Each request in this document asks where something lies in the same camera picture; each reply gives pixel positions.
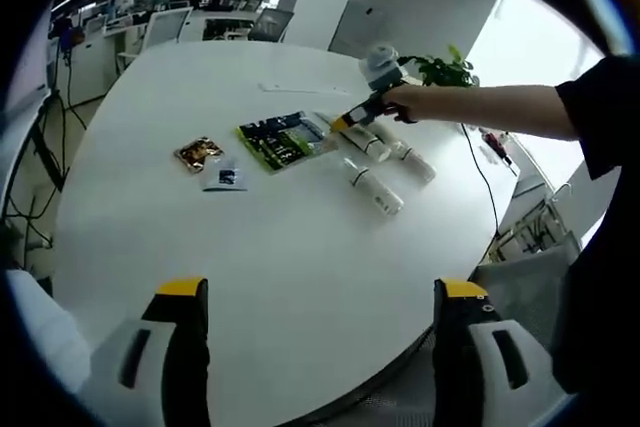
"floor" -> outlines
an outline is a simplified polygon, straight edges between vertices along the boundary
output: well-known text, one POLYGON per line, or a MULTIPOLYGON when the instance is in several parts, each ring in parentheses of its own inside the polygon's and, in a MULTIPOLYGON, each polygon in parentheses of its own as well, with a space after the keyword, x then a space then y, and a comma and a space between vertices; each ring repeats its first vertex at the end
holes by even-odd
MULTIPOLYGON (((89 125, 101 102, 102 98, 77 106, 74 111, 86 125, 89 125)), ((71 111, 66 110, 63 115, 60 107, 59 103, 54 104, 40 126, 44 126, 47 146, 61 168, 64 162, 66 170, 72 165, 73 157, 84 135, 84 127, 71 111)), ((21 237, 13 248, 14 261, 20 268, 31 272, 36 279, 52 276, 55 272, 55 219, 60 194, 54 188, 40 158, 35 154, 32 143, 27 146, 20 160, 10 198, 12 202, 7 208, 9 216, 19 211, 21 214, 38 217, 31 221, 28 229, 25 219, 11 217, 11 223, 21 237), (39 248, 30 250, 36 244, 39 244, 39 248)))

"potted plant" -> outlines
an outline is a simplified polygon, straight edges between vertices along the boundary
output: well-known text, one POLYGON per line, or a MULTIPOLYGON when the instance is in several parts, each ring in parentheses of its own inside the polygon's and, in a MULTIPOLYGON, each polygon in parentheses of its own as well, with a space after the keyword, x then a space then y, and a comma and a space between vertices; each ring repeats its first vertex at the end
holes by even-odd
POLYGON ((449 46, 449 53, 453 60, 449 63, 439 57, 415 55, 398 58, 400 65, 415 62, 418 72, 422 76, 422 85, 439 85, 442 87, 477 87, 480 79, 471 75, 473 65, 462 58, 458 49, 449 46))

